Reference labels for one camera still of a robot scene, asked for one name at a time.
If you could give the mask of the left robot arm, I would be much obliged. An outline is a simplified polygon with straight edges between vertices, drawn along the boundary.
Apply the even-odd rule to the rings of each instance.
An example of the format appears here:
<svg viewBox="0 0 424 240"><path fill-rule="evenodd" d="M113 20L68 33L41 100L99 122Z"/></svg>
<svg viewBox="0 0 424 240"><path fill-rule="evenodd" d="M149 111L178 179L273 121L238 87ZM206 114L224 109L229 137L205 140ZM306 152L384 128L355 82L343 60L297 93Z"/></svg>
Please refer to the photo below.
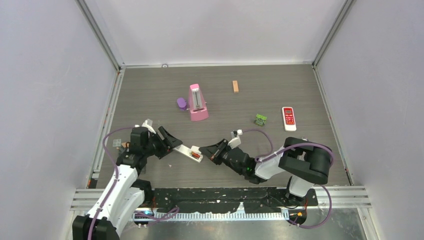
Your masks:
<svg viewBox="0 0 424 240"><path fill-rule="evenodd" d="M129 145L112 160L114 172L101 196L88 213L73 220L74 240L119 240L136 209L153 202L151 183L139 178L147 159L161 159L183 144L162 126L155 131L143 123L130 130Z"/></svg>

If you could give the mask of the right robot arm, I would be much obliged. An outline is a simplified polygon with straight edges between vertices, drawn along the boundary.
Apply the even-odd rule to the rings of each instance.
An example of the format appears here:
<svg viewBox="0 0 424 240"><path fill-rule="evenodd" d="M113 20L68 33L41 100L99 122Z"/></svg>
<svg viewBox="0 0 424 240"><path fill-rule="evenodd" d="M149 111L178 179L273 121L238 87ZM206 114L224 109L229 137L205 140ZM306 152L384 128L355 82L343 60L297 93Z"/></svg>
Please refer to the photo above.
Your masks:
<svg viewBox="0 0 424 240"><path fill-rule="evenodd" d="M288 172L290 177L284 198L291 205L304 201L315 185L328 183L335 156L322 144L288 137L277 151L263 157L251 157L238 146L223 139L219 143L200 147L199 151L216 165L225 164L253 184L264 183L271 177Z"/></svg>

